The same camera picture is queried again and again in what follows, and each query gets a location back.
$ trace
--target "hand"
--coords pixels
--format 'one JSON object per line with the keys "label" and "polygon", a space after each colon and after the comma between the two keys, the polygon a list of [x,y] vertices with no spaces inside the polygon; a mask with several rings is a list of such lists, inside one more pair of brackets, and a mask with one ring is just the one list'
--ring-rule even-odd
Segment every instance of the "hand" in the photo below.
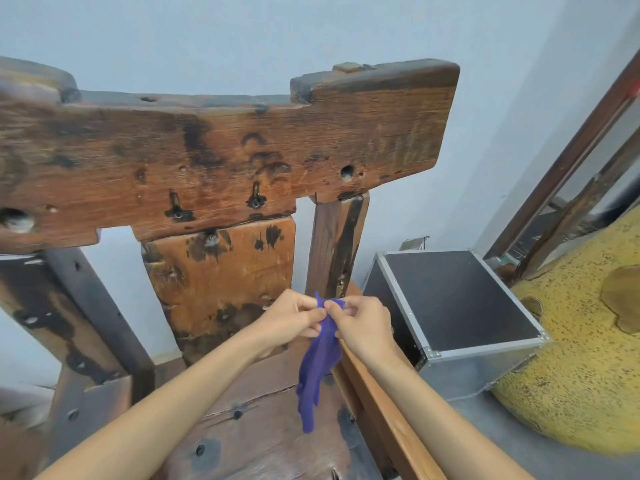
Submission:
{"label": "hand", "polygon": [[372,296],[348,296],[344,311],[333,301],[324,307],[335,320],[347,347],[368,369],[399,360],[391,329],[391,314]]}
{"label": "hand", "polygon": [[299,335],[316,337],[320,332],[320,321],[325,316],[326,311],[317,307],[316,298],[284,290],[267,311],[245,330],[256,334],[264,346],[263,351],[269,352]]}

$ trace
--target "person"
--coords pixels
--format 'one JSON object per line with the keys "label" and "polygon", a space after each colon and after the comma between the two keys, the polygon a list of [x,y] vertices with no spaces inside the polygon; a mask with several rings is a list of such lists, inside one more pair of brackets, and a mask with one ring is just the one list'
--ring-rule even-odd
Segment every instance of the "person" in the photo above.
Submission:
{"label": "person", "polygon": [[286,290],[254,323],[85,439],[37,480],[148,480],[256,358],[299,335],[315,336],[327,312],[347,347],[396,404],[449,480],[531,480],[398,355],[388,309],[365,296],[344,311]]}

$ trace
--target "purple fabric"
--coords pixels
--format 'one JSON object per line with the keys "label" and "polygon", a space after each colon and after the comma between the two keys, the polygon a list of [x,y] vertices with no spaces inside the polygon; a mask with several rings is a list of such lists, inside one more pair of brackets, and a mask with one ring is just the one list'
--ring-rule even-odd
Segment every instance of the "purple fabric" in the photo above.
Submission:
{"label": "purple fabric", "polygon": [[[344,302],[338,298],[329,298],[344,310]],[[324,307],[325,298],[320,298],[316,291],[318,308]],[[335,338],[338,326],[331,316],[327,315],[320,322],[321,330],[311,341],[307,353],[302,358],[298,373],[298,412],[302,418],[302,431],[311,433],[314,430],[314,404],[320,401],[320,381],[331,372],[331,369],[342,358],[340,342]]]}

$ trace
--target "person's left hand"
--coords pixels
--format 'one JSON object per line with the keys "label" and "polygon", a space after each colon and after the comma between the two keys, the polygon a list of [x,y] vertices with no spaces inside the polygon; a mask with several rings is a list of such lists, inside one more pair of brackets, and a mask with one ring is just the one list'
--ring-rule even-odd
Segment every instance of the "person's left hand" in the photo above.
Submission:
{"label": "person's left hand", "polygon": [[316,337],[325,316],[326,310],[317,307],[316,298],[288,289],[246,330],[256,334],[268,352],[299,335]]}

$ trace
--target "floor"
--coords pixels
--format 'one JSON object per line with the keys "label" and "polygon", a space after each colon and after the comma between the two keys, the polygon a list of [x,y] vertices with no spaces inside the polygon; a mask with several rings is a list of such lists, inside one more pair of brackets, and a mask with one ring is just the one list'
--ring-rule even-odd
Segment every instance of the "floor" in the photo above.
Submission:
{"label": "floor", "polygon": [[640,478],[640,454],[610,458],[560,444],[524,426],[489,392],[451,405],[538,480]]}

